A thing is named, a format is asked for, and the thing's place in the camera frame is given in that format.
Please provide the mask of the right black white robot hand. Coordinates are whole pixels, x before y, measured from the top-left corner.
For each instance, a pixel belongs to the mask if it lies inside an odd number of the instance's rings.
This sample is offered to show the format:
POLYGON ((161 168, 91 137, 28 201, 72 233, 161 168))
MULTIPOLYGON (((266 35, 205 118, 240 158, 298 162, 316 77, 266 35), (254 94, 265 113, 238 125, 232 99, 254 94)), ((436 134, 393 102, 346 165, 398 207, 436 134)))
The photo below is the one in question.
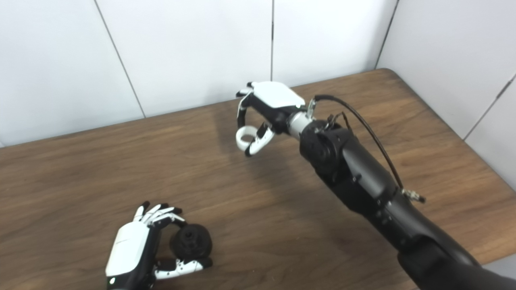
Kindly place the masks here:
POLYGON ((236 97, 235 138, 238 148, 251 157, 262 150, 276 135, 287 134, 300 140, 302 131, 313 121, 308 116, 306 101, 288 86, 276 81, 251 81, 236 97), (248 108, 257 111, 264 122, 259 128, 246 125, 248 108))

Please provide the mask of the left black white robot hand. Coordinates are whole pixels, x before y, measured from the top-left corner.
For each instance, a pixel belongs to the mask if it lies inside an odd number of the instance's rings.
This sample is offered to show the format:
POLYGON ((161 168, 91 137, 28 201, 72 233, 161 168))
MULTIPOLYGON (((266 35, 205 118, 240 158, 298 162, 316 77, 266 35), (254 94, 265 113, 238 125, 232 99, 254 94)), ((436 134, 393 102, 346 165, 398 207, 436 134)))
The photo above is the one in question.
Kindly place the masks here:
POLYGON ((213 242, 206 227, 189 224, 182 209, 162 203, 150 208, 143 202, 131 222, 118 229, 105 268, 108 290, 151 290, 158 280, 202 271, 213 266, 213 242), (169 246, 171 259, 158 259, 162 230, 179 227, 169 246))

